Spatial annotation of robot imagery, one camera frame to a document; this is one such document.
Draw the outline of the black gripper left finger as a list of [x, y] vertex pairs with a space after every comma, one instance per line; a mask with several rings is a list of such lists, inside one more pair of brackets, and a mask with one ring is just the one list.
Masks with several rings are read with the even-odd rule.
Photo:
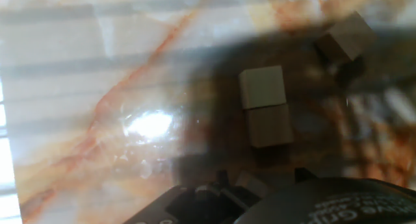
[[233, 186], [225, 170], [216, 180], [199, 187], [174, 186], [123, 224], [223, 224], [234, 223], [259, 196]]

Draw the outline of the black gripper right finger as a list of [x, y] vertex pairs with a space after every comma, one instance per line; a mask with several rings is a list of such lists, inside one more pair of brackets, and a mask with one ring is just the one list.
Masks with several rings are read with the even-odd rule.
[[304, 182], [311, 179], [316, 179], [317, 176], [310, 172], [306, 168], [295, 168], [294, 169], [294, 180], [295, 182]]

